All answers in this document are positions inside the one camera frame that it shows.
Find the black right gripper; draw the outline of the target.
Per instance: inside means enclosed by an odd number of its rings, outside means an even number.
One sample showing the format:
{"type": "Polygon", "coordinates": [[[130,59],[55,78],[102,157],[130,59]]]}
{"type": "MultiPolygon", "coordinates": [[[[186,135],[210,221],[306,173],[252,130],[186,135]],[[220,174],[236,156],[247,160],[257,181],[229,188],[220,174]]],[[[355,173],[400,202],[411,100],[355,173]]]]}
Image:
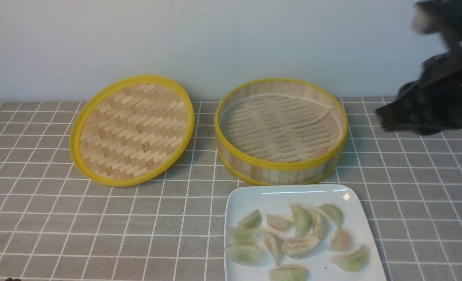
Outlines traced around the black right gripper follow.
{"type": "Polygon", "coordinates": [[[375,114],[387,132],[429,136],[462,129],[462,0],[417,2],[412,21],[421,34],[439,33],[448,51],[426,59],[420,78],[375,114]]]}

